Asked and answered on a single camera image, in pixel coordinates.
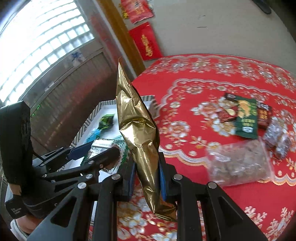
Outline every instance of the red snack package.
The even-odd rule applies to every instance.
[[[146,0],[121,0],[121,6],[127,12],[132,23],[154,16]]]
[[[221,123],[226,121],[234,121],[237,117],[237,106],[220,111],[218,113],[218,117]]]
[[[161,58],[163,56],[149,22],[131,29],[129,34],[134,39],[144,61]]]
[[[257,112],[258,127],[266,129],[271,121],[272,107],[261,102],[257,102]]]

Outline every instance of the person's hand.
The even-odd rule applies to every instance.
[[[38,219],[33,215],[27,214],[26,216],[18,218],[16,221],[21,230],[27,234],[30,234],[41,223],[42,219]]]

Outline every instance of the clear plastic bag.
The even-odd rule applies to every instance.
[[[283,127],[277,119],[272,119],[271,123],[267,127],[263,140],[266,144],[272,148],[276,146],[280,136],[283,134]]]
[[[207,149],[207,171],[210,180],[220,186],[273,180],[269,159],[261,138],[242,141]]]
[[[277,143],[275,156],[277,159],[284,159],[287,156],[287,153],[291,146],[291,139],[287,133],[283,134]]]

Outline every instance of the red envelope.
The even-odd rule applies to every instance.
[[[129,34],[134,39],[144,61],[163,57],[149,22],[131,29]]]
[[[121,0],[121,6],[132,23],[154,16],[146,0]]]

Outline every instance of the floral pattern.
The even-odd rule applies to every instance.
[[[268,239],[268,241],[275,241],[284,229],[287,227],[290,219],[294,213],[294,210],[288,212],[286,207],[281,210],[281,220],[278,222],[275,218],[270,223],[270,226],[267,228],[267,232],[264,233]]]
[[[227,122],[221,123],[220,119],[216,118],[213,121],[212,128],[214,132],[218,132],[219,135],[222,135],[225,137],[235,134],[235,125],[233,121],[227,121]]]
[[[135,180],[131,202],[118,202],[117,217],[119,240],[132,237],[138,241],[176,241],[177,239],[177,224],[158,219],[151,213],[138,178]],[[147,236],[145,228],[148,225],[153,226],[155,232]]]
[[[202,91],[203,95],[207,95],[207,100],[199,102],[199,95],[195,97],[190,91],[187,92],[191,86]],[[274,101],[275,104],[269,103],[271,106],[275,106],[273,107],[273,118],[279,120],[284,131],[291,137],[292,144],[290,151],[296,152],[296,117],[293,114],[293,111],[296,109],[295,100],[267,90],[260,90],[256,87],[247,87],[243,84],[220,83],[214,80],[179,79],[176,80],[173,86],[168,90],[170,94],[163,98],[162,103],[159,105],[156,118],[156,121],[159,123],[158,127],[161,138],[164,134],[164,137],[171,140],[166,141],[165,148],[160,146],[160,150],[163,151],[167,157],[177,156],[181,162],[187,165],[206,166],[204,156],[206,155],[205,150],[208,150],[208,142],[220,144],[220,141],[217,141],[217,139],[220,138],[215,135],[201,135],[203,131],[210,129],[212,133],[216,133],[224,138],[230,136],[235,137],[235,123],[232,121],[222,123],[218,118],[219,111],[231,108],[235,105],[235,103],[225,99],[223,96],[224,92],[238,93],[246,98],[255,98],[265,103]],[[184,103],[186,103],[185,105],[191,113],[194,122],[192,122],[192,120],[190,120],[190,122],[176,120],[176,116],[181,117],[179,109]],[[198,129],[200,133],[199,136],[195,135],[192,128],[192,124],[195,123],[199,123],[200,125]],[[285,173],[283,173],[283,160],[277,160],[274,156],[271,156],[271,158],[276,169],[275,173],[277,174],[274,183],[277,185],[282,185],[284,183],[296,185],[295,170],[286,170]]]
[[[296,80],[288,71],[262,61],[235,56],[190,55],[164,57],[158,59],[143,74],[178,73],[180,71],[198,72],[200,74],[214,72],[228,77],[239,74],[241,77],[252,81],[263,80],[273,86],[281,85],[292,93],[296,91]]]
[[[168,163],[174,164],[178,171],[187,174],[195,182],[207,182],[204,168],[206,151],[241,140],[234,135],[234,123],[224,124],[218,118],[220,110],[233,105],[223,97],[224,92],[254,98],[272,106],[274,118],[280,121],[293,140],[289,155],[277,160],[272,153],[268,153],[275,173],[273,183],[251,183],[226,189],[240,207],[244,208],[247,202],[245,213],[269,241],[276,240],[289,223],[295,207],[292,192],[289,191],[290,186],[296,185],[296,81],[291,74],[282,68],[252,59],[190,55],[161,58],[141,76],[139,82],[144,79],[149,84],[152,79],[161,79],[166,84],[171,81],[170,88],[160,90],[162,94],[156,96],[156,99],[162,98],[155,119],[160,131],[159,151],[164,153]],[[243,197],[236,195],[237,190]],[[274,200],[283,205],[274,206]],[[118,220],[119,239],[176,240],[177,224],[157,219],[148,211],[138,184],[131,202],[133,205],[121,208],[123,215]],[[205,240],[201,206],[199,202],[197,205]]]

